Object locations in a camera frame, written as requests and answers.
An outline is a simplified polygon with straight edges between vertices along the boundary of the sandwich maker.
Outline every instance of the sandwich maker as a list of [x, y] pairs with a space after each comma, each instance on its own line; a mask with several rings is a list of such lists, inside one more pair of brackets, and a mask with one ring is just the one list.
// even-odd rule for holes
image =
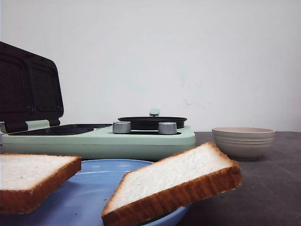
[[156, 161], [195, 146], [186, 118], [118, 118], [60, 125], [63, 100], [53, 61], [0, 42], [0, 130], [6, 153], [78, 155], [83, 159]]

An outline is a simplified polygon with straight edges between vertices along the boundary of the table surface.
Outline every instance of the table surface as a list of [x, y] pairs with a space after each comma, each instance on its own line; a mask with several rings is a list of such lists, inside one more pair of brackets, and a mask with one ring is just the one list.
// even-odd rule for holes
[[[197, 145], [214, 141], [211, 132], [195, 134]], [[238, 161], [242, 186], [192, 204], [177, 226], [301, 225], [300, 154], [301, 133], [276, 132], [263, 157]]]

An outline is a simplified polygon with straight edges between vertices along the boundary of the stacked bowl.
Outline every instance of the stacked bowl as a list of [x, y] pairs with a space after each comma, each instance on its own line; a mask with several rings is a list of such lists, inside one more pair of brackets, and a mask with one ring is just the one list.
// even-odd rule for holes
[[272, 129], [219, 127], [212, 129], [219, 149], [229, 157], [254, 160], [264, 155], [274, 141]]

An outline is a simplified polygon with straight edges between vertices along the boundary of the white bread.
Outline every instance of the white bread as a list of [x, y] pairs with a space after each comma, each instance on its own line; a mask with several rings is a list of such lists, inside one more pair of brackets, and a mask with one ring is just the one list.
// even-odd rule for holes
[[204, 143], [124, 175], [102, 211], [105, 226], [135, 226], [241, 185], [237, 162]]
[[0, 213], [28, 213], [81, 169], [81, 158], [0, 154]]

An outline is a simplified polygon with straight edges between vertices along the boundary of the round griddle pan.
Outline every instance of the round griddle pan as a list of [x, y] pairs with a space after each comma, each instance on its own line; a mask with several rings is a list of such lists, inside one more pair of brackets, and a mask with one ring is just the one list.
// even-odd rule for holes
[[177, 129], [184, 127], [184, 122], [187, 118], [180, 117], [123, 117], [118, 118], [119, 121], [130, 121], [131, 129], [136, 130], [158, 130], [159, 122], [175, 122]]

